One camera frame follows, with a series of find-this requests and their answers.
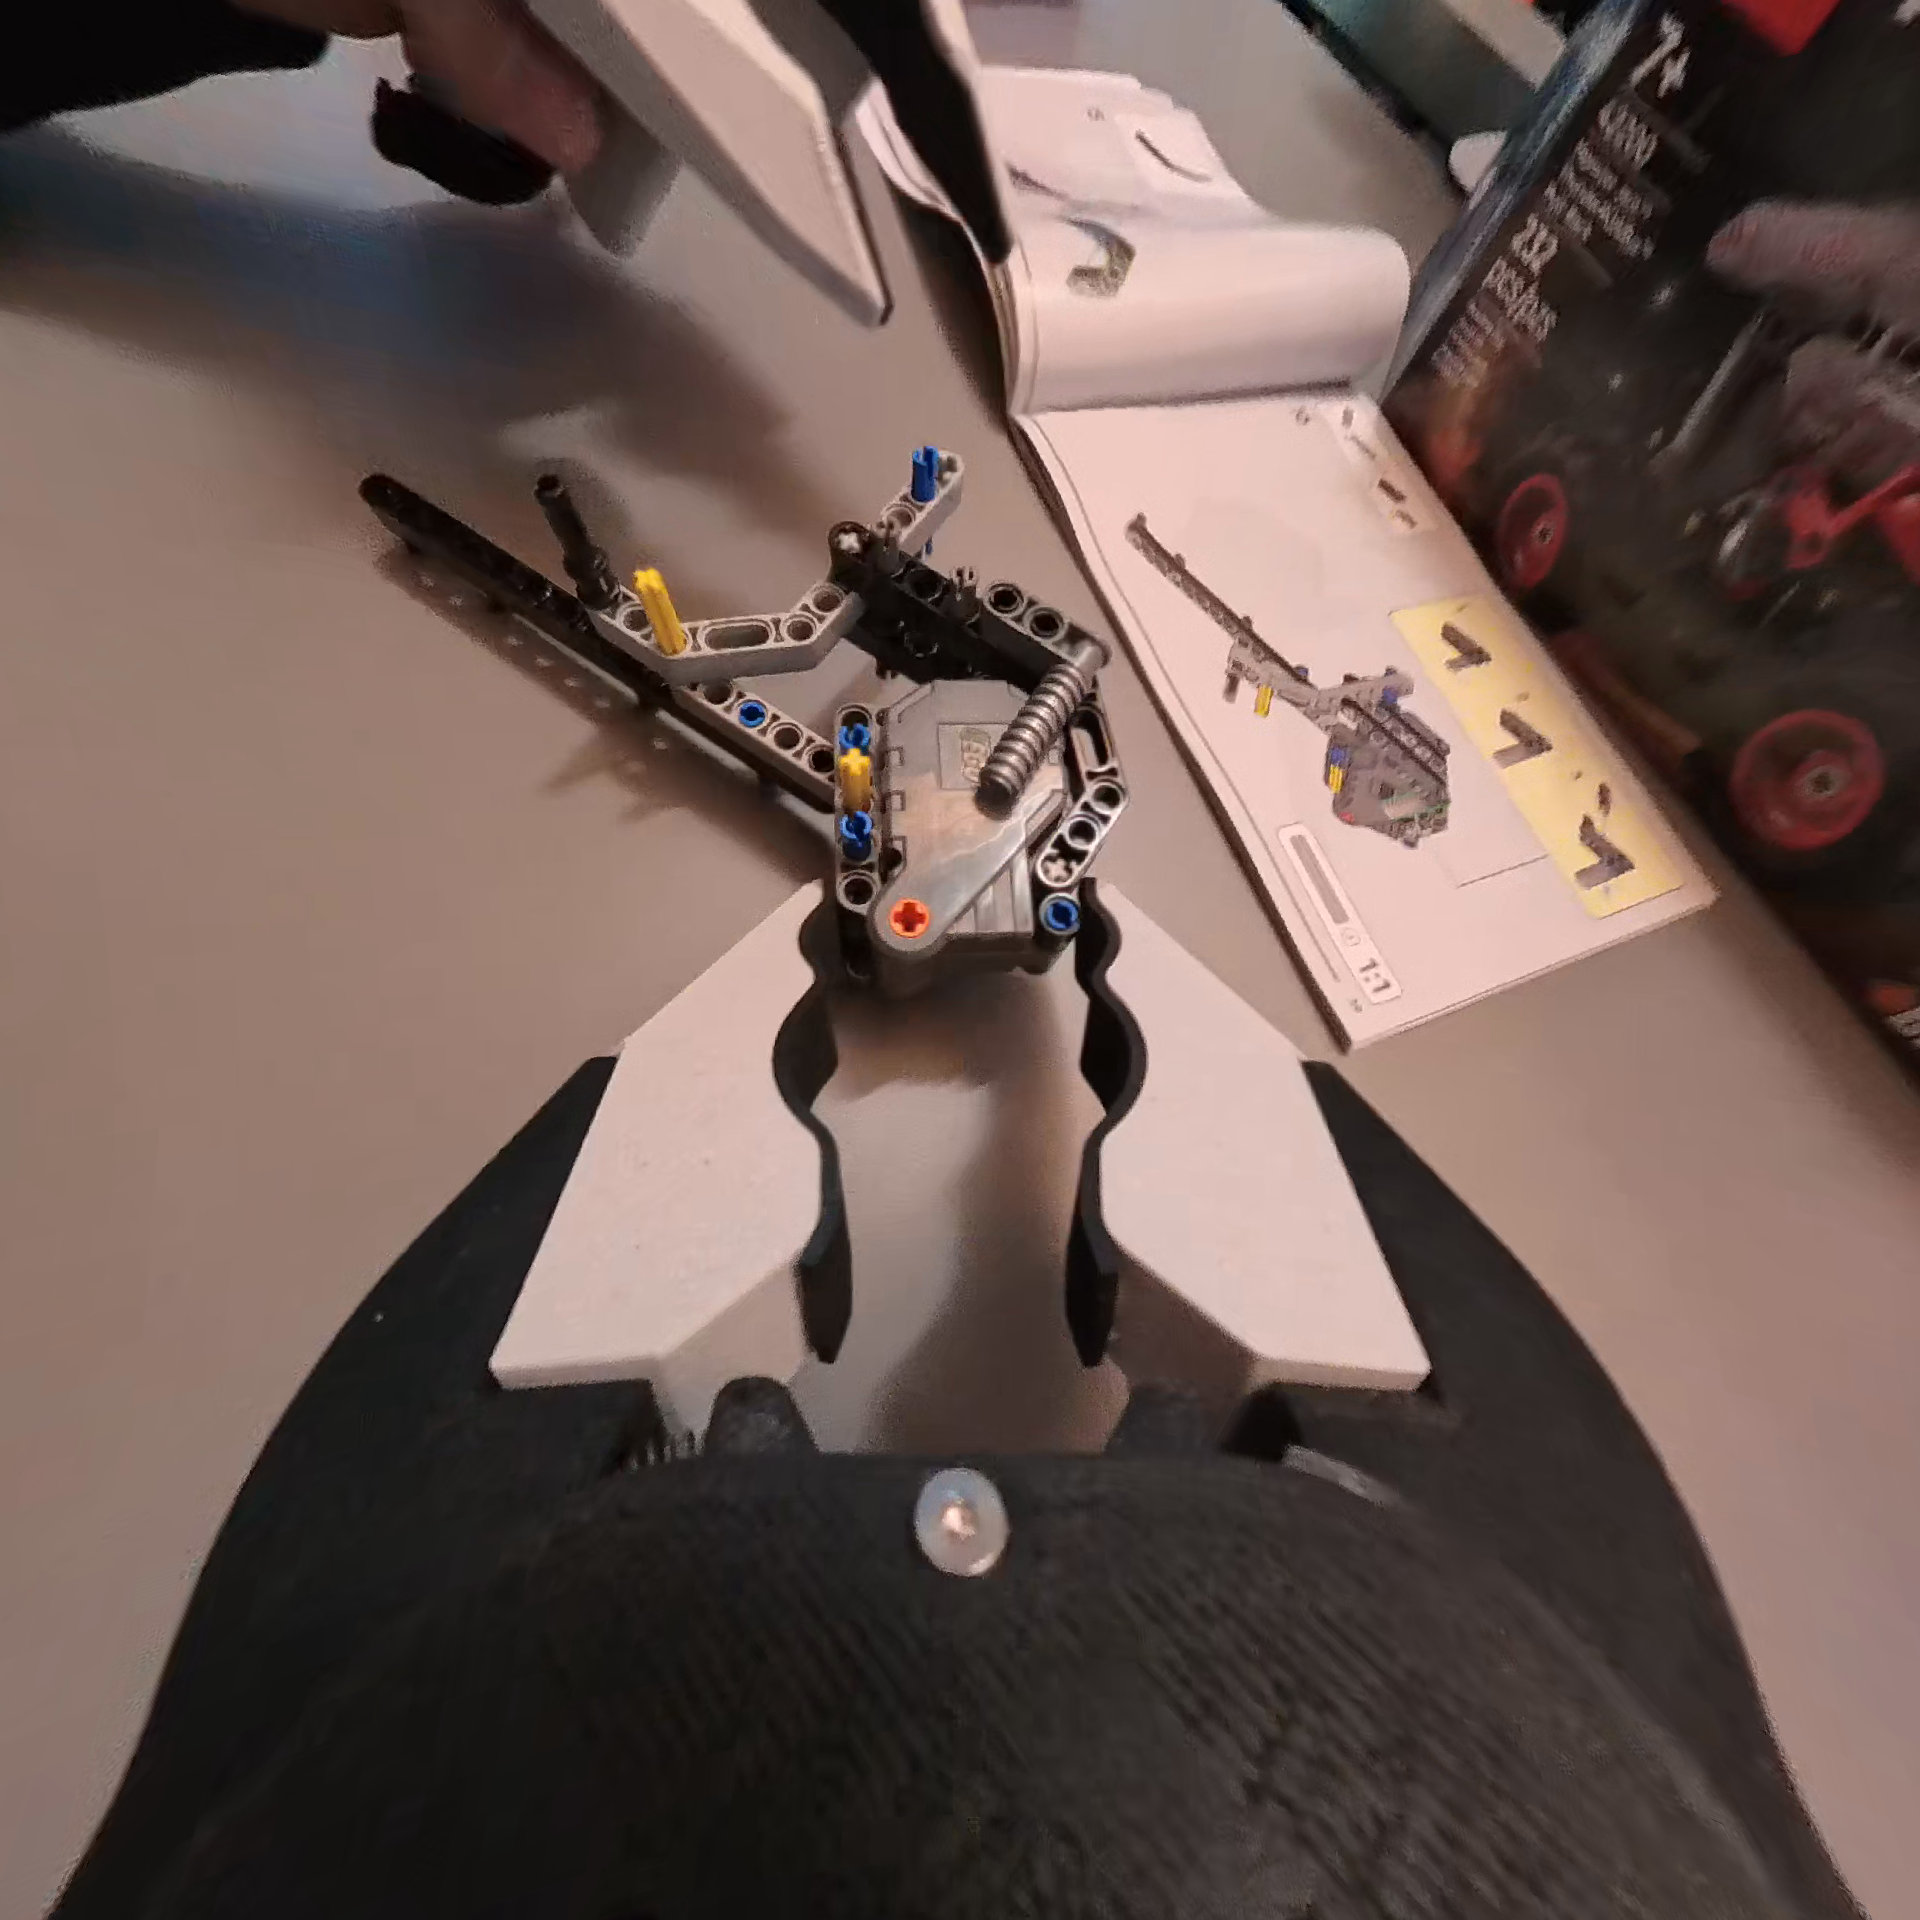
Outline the dark toy set box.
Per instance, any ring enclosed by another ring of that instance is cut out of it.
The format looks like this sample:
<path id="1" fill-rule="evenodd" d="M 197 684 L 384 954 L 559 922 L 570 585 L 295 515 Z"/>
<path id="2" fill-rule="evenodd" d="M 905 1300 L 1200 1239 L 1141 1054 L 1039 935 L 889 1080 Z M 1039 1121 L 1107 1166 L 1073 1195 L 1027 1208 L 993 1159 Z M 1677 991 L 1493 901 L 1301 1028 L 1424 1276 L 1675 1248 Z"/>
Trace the dark toy set box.
<path id="1" fill-rule="evenodd" d="M 1915 3 L 1595 3 L 1422 265 L 1384 409 L 1915 1072 Z"/>

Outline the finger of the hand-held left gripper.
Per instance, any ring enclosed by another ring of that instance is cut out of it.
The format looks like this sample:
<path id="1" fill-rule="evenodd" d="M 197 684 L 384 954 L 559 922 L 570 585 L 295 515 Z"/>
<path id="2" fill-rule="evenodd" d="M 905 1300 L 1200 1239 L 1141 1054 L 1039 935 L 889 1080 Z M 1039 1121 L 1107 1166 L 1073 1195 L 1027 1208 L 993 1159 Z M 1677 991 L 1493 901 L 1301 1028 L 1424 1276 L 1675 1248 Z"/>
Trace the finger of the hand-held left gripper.
<path id="1" fill-rule="evenodd" d="M 889 316 L 843 141 L 872 72 L 825 3 L 537 2 L 532 15 L 599 89 L 602 139 L 567 197 L 606 253 L 633 253 L 689 174 L 854 321 Z"/>
<path id="2" fill-rule="evenodd" d="M 869 3 L 867 58 L 929 177 L 986 258 L 1003 265 L 1011 234 L 979 99 L 984 65 L 964 3 Z"/>

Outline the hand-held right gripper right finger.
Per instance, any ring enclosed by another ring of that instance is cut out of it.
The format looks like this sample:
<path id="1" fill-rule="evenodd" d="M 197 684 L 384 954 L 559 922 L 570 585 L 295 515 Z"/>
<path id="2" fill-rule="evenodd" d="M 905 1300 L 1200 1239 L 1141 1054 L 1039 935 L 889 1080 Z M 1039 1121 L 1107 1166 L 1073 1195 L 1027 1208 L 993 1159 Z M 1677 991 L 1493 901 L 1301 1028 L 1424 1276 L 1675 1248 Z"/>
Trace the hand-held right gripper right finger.
<path id="1" fill-rule="evenodd" d="M 1091 884 L 1085 1139 L 1063 1273 L 1085 1369 L 1228 1413 L 1265 1387 L 1409 1396 L 1433 1362 L 1307 1058 L 1172 933 Z"/>

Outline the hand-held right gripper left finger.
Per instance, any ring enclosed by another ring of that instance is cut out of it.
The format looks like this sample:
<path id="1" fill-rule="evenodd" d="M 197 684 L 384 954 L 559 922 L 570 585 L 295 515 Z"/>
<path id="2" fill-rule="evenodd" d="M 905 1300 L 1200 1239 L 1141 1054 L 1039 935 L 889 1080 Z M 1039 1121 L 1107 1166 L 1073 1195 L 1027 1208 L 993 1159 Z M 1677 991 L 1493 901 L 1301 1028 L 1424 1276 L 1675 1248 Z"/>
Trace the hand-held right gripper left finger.
<path id="1" fill-rule="evenodd" d="M 821 885 L 623 1042 L 491 1352 L 502 1387 L 640 1378 L 696 1432 L 733 1378 L 838 1356 L 853 1311 Z"/>

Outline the person's left forearm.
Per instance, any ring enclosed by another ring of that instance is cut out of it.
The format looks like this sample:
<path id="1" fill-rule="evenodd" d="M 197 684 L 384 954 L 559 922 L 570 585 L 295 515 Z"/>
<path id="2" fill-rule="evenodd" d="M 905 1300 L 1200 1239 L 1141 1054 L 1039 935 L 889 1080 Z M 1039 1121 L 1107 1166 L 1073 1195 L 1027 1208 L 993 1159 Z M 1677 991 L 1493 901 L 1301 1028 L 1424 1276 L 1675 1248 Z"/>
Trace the person's left forearm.
<path id="1" fill-rule="evenodd" d="M 300 72 L 333 37 L 231 2 L 5 2 L 3 134 L 202 80 Z"/>

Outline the grey black toy brick assembly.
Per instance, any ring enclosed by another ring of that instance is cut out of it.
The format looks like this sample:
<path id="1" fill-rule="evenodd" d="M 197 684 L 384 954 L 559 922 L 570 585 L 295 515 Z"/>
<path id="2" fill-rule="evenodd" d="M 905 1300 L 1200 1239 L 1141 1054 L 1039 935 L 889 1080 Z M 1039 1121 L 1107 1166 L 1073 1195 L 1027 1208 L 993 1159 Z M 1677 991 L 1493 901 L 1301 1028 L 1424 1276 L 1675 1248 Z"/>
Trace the grey black toy brick assembly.
<path id="1" fill-rule="evenodd" d="M 958 453 L 917 447 L 900 494 L 830 527 L 790 606 L 694 619 L 658 568 L 617 574 L 555 471 L 535 497 L 566 583 L 384 471 L 360 483 L 403 552 L 544 658 L 823 815 L 843 962 L 888 995 L 1049 970 L 1129 803 L 1107 647 L 1017 581 L 935 566 L 961 494 Z"/>

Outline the white instruction booklet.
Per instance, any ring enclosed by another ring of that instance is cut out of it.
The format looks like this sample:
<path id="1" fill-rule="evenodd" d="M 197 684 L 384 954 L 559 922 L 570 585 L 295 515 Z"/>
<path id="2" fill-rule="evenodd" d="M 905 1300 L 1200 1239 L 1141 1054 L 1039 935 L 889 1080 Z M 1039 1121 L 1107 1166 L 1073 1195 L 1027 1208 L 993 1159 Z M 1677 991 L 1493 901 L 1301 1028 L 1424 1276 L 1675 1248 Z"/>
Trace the white instruction booklet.
<path id="1" fill-rule="evenodd" d="M 1402 244 L 1260 203 L 1130 76 L 982 95 L 1009 429 L 1340 1038 L 1710 908 L 1365 388 Z"/>

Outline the person's left hand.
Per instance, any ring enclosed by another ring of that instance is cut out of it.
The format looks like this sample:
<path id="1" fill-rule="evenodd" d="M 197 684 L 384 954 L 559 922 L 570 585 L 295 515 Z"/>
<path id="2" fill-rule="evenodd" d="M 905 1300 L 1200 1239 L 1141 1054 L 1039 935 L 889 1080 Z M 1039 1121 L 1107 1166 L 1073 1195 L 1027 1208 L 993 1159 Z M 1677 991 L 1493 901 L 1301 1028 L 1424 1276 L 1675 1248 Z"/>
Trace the person's left hand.
<path id="1" fill-rule="evenodd" d="M 410 67 L 443 83 L 474 125 L 559 174 L 581 170 L 604 139 L 602 92 L 514 2 L 329 3 L 329 30 L 400 41 Z"/>

